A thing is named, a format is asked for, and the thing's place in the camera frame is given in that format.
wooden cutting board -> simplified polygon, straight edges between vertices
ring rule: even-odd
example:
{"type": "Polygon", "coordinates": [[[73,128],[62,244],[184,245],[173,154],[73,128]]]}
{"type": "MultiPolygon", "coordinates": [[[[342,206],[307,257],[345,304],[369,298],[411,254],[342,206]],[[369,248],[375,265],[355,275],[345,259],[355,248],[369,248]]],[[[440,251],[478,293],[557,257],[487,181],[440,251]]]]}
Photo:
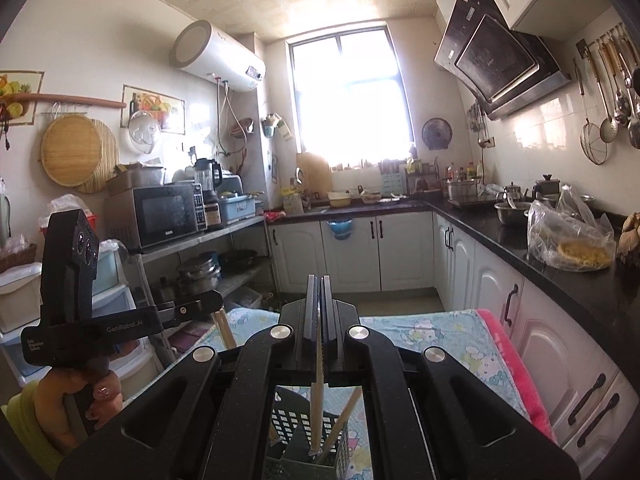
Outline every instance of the wooden cutting board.
{"type": "Polygon", "coordinates": [[[94,124],[82,115],[53,121],[42,138],[40,158],[49,178],[60,186],[84,184],[100,162],[102,143],[94,124]]]}
{"type": "Polygon", "coordinates": [[[116,175],[114,168],[116,164],[120,163],[118,144],[111,129],[97,119],[91,119],[91,122],[100,136],[102,148],[100,150],[100,162],[93,174],[89,177],[89,180],[76,188],[82,193],[98,193],[102,191],[107,184],[107,180],[116,175]]]}
{"type": "Polygon", "coordinates": [[[311,194],[311,199],[316,200],[314,194],[318,193],[320,199],[327,200],[332,184],[331,168],[326,159],[315,153],[297,153],[296,163],[302,170],[302,185],[311,194]]]}

silver screw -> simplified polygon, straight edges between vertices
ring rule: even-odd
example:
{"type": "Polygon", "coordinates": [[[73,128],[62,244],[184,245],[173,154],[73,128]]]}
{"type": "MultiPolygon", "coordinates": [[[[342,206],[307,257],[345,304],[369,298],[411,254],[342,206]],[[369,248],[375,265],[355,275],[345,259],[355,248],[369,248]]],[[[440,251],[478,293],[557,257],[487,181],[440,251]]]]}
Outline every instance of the silver screw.
{"type": "Polygon", "coordinates": [[[201,346],[200,348],[196,348],[193,351],[193,360],[198,363],[206,363],[207,361],[211,361],[213,356],[216,354],[213,348],[209,348],[208,346],[201,346]]]}
{"type": "Polygon", "coordinates": [[[354,339],[366,339],[369,337],[369,330],[363,326],[356,325],[349,329],[349,335],[354,339]]]}
{"type": "Polygon", "coordinates": [[[427,360],[432,363],[439,363],[446,359],[447,355],[444,353],[442,348],[438,348],[437,346],[430,346],[424,351],[424,356],[427,360]]]}
{"type": "Polygon", "coordinates": [[[286,325],[276,325],[269,333],[275,339],[284,339],[291,335],[291,329],[286,325]]]}

human hand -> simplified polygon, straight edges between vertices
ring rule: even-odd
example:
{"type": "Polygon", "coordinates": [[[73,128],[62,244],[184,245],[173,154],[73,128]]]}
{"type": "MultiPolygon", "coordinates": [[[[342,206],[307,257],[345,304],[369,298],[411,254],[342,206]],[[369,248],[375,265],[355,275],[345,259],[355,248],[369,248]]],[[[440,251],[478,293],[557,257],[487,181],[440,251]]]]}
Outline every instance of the human hand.
{"type": "MultiPolygon", "coordinates": [[[[127,343],[123,351],[111,359],[130,353],[137,343],[127,343]]],[[[95,429],[99,430],[122,411],[120,379],[113,371],[103,378],[96,378],[85,370],[52,368],[36,387],[33,397],[36,420],[51,445],[62,454],[70,453],[79,445],[66,416],[63,396],[76,394],[87,384],[93,385],[94,402],[83,415],[94,420],[95,429]]]]}

range hood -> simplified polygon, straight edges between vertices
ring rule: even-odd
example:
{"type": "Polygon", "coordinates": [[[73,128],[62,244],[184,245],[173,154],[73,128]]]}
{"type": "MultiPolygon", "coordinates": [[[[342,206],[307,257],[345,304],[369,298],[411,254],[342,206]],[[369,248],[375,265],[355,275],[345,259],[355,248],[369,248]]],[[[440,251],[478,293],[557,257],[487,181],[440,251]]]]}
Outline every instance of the range hood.
{"type": "Polygon", "coordinates": [[[509,30],[494,0],[438,5],[447,27],[435,62],[471,90],[491,120],[571,81],[539,37],[509,30]]]}

fruit picture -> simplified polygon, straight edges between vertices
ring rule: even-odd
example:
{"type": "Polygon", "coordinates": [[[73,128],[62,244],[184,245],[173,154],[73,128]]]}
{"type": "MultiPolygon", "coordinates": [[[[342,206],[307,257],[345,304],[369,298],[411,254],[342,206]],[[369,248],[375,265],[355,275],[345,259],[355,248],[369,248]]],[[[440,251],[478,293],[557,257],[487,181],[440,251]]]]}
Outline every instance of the fruit picture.
{"type": "Polygon", "coordinates": [[[185,134],[184,101],[182,99],[124,85],[122,100],[128,104],[121,114],[120,126],[122,128],[129,125],[129,117],[132,113],[144,110],[158,121],[163,132],[185,134]]]}
{"type": "Polygon", "coordinates": [[[12,101],[12,96],[40,92],[43,76],[44,72],[31,70],[0,70],[0,98],[6,104],[9,126],[33,124],[36,103],[12,101]]]}

